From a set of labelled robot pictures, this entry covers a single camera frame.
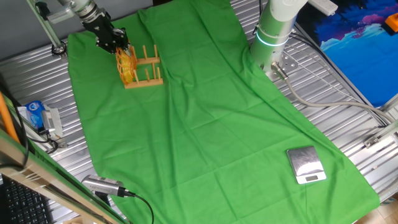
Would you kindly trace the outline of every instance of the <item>green fabric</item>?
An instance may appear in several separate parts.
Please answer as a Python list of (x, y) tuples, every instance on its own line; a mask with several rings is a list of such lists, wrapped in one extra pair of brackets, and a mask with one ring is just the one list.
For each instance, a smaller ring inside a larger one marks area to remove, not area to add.
[[(155, 223), (353, 223), (379, 205), (254, 63), (227, 0), (175, 0), (114, 25), (139, 57), (157, 44), (165, 83), (125, 90), (88, 32), (68, 39), (69, 73), (97, 173), (146, 198)], [(327, 180), (297, 183), (286, 150), (304, 146)], [(132, 222), (150, 222), (140, 200), (113, 199)]]

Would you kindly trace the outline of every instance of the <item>metal rod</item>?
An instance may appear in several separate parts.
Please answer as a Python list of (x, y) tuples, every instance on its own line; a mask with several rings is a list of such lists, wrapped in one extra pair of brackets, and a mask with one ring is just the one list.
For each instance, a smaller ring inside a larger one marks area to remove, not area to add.
[(30, 8), (32, 9), (33, 13), (36, 15), (36, 18), (39, 20), (40, 24), (42, 25), (45, 33), (50, 38), (52, 44), (56, 49), (62, 49), (63, 44), (61, 40), (58, 38), (57, 34), (55, 33), (54, 29), (52, 28), (51, 24), (48, 21), (43, 20), (42, 16), (36, 10), (35, 4), (33, 0), (26, 0)]

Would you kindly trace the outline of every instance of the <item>metal grating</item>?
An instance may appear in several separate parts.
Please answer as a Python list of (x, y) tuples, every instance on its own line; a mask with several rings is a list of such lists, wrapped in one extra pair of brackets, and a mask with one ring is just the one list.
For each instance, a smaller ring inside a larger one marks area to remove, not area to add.
[(398, 94), (396, 94), (393, 99), (388, 101), (383, 107), (382, 110), (387, 111), (387, 113), (392, 116), (394, 119), (398, 119)]
[[(259, 17), (258, 1), (232, 0), (231, 5), (248, 41), (252, 41), (252, 31)], [(41, 100), (46, 105), (59, 109), (68, 148), (56, 152), (52, 157), (81, 181), (86, 175), (96, 172), (77, 113), (67, 70), (68, 59), (52, 56), (50, 49), (50, 46), (42, 47), (0, 62), (0, 72), (21, 104)], [(297, 93), (306, 100), (325, 103), (349, 101), (353, 100), (352, 97), (359, 99), (349, 82), (327, 67), (321, 57), (304, 43), (290, 39), (285, 48), (285, 56), (291, 56), (302, 65), (290, 68), (288, 74)], [(270, 79), (298, 110), (351, 159), (381, 200), (398, 190), (398, 146), (394, 140), (387, 138), (370, 149), (366, 149), (363, 144), (365, 139), (379, 131), (379, 123), (371, 114), (350, 106), (307, 107), (297, 102), (284, 82), (275, 77)], [(391, 115), (398, 118), (398, 106), (393, 109)], [(110, 202), (121, 214), (112, 200)], [(50, 202), (50, 208), (57, 223), (77, 216), (53, 201)]]

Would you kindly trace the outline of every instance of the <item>keyboard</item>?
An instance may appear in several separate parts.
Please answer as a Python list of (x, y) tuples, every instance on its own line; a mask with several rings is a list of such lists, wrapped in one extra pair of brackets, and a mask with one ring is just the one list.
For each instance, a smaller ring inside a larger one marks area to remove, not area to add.
[(1, 223), (51, 224), (47, 198), (24, 185), (2, 176), (0, 185)]

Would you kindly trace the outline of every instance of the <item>blue mat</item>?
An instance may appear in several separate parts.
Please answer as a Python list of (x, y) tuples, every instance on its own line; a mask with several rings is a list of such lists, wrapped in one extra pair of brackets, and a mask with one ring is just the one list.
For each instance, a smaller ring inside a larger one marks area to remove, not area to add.
[(373, 106), (382, 106), (398, 94), (398, 35), (381, 27), (398, 13), (398, 3), (334, 2), (339, 5), (334, 16), (318, 12), (304, 19), (304, 13), (316, 10), (307, 6), (298, 22)]

